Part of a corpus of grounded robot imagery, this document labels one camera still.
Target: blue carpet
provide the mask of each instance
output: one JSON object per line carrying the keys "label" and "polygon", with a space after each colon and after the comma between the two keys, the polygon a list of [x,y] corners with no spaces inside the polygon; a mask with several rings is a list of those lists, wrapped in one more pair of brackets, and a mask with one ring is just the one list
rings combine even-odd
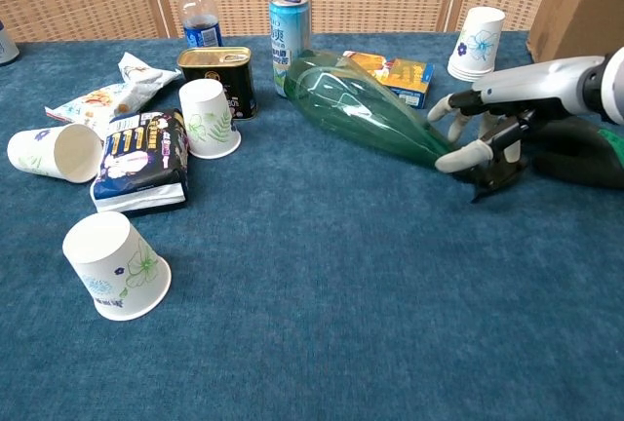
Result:
{"label": "blue carpet", "polygon": [[[313,44],[435,63],[424,115],[469,88],[446,72],[455,39]],[[529,63],[525,40],[505,33],[497,68]],[[258,117],[231,156],[190,158],[183,208],[132,218],[173,281],[127,323],[62,255],[88,184],[19,172],[6,145],[58,124],[44,105],[119,82],[125,51],[175,68],[184,44],[22,44],[0,67],[0,419],[622,418],[622,193],[529,171],[471,205],[470,186],[309,124],[272,88],[268,37],[226,44],[253,50]]]}

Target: small cardboard box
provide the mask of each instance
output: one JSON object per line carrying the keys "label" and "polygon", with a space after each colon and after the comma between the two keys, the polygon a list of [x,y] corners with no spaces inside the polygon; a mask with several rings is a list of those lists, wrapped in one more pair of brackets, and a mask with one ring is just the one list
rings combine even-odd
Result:
{"label": "small cardboard box", "polygon": [[422,109],[433,77],[432,63],[415,62],[404,58],[387,60],[375,54],[345,51],[344,56],[355,60],[380,84],[388,87],[403,102],[414,109]]}
{"label": "small cardboard box", "polygon": [[526,46],[536,62],[624,46],[624,0],[542,0]]}

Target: upside-down paper cup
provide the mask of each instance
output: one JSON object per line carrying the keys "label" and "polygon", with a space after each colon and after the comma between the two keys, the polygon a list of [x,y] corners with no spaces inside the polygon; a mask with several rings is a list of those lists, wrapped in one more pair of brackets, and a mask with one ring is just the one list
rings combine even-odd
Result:
{"label": "upside-down paper cup", "polygon": [[98,134],[82,124],[18,132],[7,146],[18,170],[78,183],[96,176],[101,151]]}
{"label": "upside-down paper cup", "polygon": [[172,281],[169,264],[117,211],[95,213],[65,235],[62,252],[111,321],[136,319],[158,305]]}
{"label": "upside-down paper cup", "polygon": [[221,158],[241,144],[220,82],[201,78],[185,83],[179,89],[179,102],[193,156]]}
{"label": "upside-down paper cup", "polygon": [[448,73],[460,80],[474,82],[492,72],[503,21],[504,12],[493,7],[470,9],[448,59]]}

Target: crumpled snack wrapper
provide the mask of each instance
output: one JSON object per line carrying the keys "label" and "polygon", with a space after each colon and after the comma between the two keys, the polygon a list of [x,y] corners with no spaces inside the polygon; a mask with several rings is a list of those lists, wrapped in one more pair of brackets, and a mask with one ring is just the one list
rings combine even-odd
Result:
{"label": "crumpled snack wrapper", "polygon": [[150,67],[129,53],[124,53],[119,70],[124,83],[100,88],[56,109],[46,107],[46,114],[60,121],[84,124],[105,140],[108,123],[113,117],[138,112],[161,88],[180,74],[179,70]]}

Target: crumpled plastic bottle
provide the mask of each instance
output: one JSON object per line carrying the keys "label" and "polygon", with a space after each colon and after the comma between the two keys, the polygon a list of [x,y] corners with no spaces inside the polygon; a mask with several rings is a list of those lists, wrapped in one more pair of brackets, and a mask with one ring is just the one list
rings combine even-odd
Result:
{"label": "crumpled plastic bottle", "polygon": [[284,90],[322,128],[420,166],[434,168],[456,149],[349,57],[305,51],[292,62]]}

